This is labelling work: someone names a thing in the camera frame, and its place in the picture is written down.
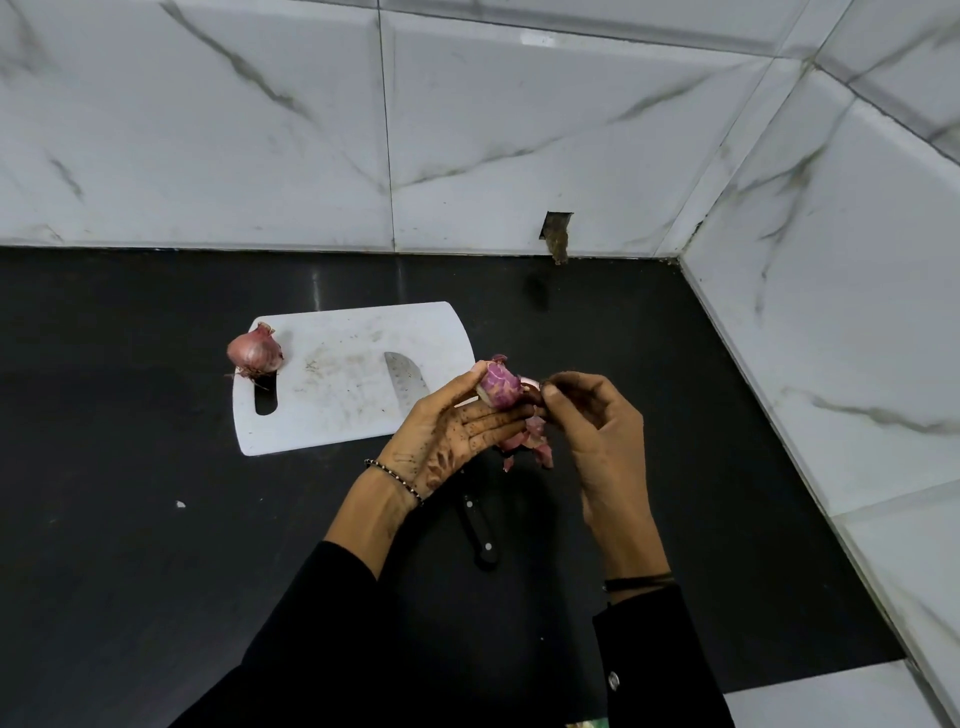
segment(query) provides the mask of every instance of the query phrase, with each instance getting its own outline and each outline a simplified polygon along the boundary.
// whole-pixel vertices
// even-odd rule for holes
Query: person
[[[506,412],[480,400],[461,405],[486,368],[477,362],[417,402],[353,483],[240,666],[175,728],[379,725],[396,722],[401,707],[410,713],[411,704],[429,696],[429,681],[392,673],[383,654],[376,580],[391,543],[422,500],[535,414],[548,417],[569,441],[584,520],[603,555],[611,604],[593,623],[610,725],[733,726],[681,590],[670,583],[647,498],[640,413],[605,377],[576,372],[553,375],[542,386],[542,401]],[[456,715],[448,722],[467,723],[468,716]]]

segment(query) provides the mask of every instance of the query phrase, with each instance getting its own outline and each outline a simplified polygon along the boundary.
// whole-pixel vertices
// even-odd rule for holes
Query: black bracelet
[[[404,480],[402,477],[400,477],[399,475],[397,475],[396,473],[394,473],[394,472],[393,472],[392,470],[390,470],[390,468],[388,468],[386,465],[383,465],[383,463],[379,463],[379,462],[377,462],[376,460],[371,460],[369,457],[368,457],[366,460],[363,461],[363,464],[366,465],[368,468],[369,468],[370,466],[373,466],[373,467],[375,467],[375,468],[379,468],[381,471],[383,471],[384,473],[386,473],[386,474],[389,475],[390,477],[394,478],[394,479],[396,480],[396,482],[398,482],[400,485],[402,485],[404,488],[406,488],[406,489],[410,492],[410,495],[411,495],[411,496],[413,496],[414,498],[417,499],[417,507],[418,507],[418,508],[420,508],[420,507],[423,505],[423,498],[420,497],[420,494],[419,494],[417,491],[415,491],[413,488],[411,488],[409,485],[407,485],[407,481],[406,481],[406,480]]]
[[[607,579],[603,583],[603,591],[607,594],[613,592],[626,592],[628,589],[648,589],[649,587],[668,587],[676,583],[673,579],[673,572],[659,573],[655,576],[633,576],[627,579]]]

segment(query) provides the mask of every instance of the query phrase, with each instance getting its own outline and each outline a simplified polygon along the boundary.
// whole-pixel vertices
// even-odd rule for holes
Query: black countertop
[[[5,249],[0,723],[163,726],[234,666],[382,440],[244,457],[227,342],[258,315],[427,301],[478,356],[606,374],[644,413],[653,507],[724,692],[902,656],[674,266]],[[472,563],[455,487],[398,536],[382,582],[426,714],[605,713],[599,556],[556,453],[552,472],[475,465],[496,570]]]

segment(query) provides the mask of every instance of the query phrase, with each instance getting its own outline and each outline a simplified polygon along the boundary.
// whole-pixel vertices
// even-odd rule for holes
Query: black sleeve
[[[240,666],[173,725],[320,725],[368,715],[386,699],[379,606],[370,569],[321,542]]]
[[[625,599],[593,618],[612,728],[730,726],[680,587]]]

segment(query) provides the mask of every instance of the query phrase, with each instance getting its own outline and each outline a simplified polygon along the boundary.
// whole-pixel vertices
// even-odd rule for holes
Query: black knife handle
[[[499,562],[500,553],[493,541],[490,524],[480,510],[480,502],[474,496],[463,492],[460,498],[462,513],[467,522],[467,535],[473,543],[473,558],[481,569],[492,569]]]

